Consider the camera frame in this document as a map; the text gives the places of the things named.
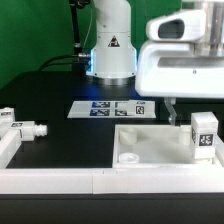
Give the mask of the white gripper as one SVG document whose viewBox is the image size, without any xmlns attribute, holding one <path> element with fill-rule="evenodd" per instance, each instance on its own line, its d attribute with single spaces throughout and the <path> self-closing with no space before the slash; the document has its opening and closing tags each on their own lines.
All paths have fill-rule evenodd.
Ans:
<svg viewBox="0 0 224 224">
<path fill-rule="evenodd" d="M 181 10 L 151 20 L 141 47 L 135 89 L 141 96 L 166 97 L 171 126 L 175 98 L 224 98 L 224 48 L 202 9 Z"/>
</svg>

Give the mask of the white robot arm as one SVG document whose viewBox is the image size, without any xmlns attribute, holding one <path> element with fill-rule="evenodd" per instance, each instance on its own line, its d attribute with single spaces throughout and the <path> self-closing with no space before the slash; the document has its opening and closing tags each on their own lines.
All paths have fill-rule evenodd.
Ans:
<svg viewBox="0 0 224 224">
<path fill-rule="evenodd" d="M 105 85 L 134 80 L 139 95 L 165 100 L 171 123 L 177 98 L 224 98 L 224 0 L 181 0 L 179 11 L 147 22 L 139 50 L 131 44 L 127 0 L 93 1 L 89 78 Z"/>
</svg>

